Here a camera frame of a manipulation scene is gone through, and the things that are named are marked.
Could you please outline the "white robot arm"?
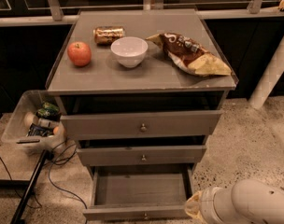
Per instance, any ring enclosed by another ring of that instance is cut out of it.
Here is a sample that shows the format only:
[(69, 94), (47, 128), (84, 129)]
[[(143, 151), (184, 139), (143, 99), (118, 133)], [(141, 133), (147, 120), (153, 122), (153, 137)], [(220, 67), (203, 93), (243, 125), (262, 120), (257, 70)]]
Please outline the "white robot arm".
[(203, 224), (284, 224), (284, 190), (254, 179), (194, 193), (185, 213)]

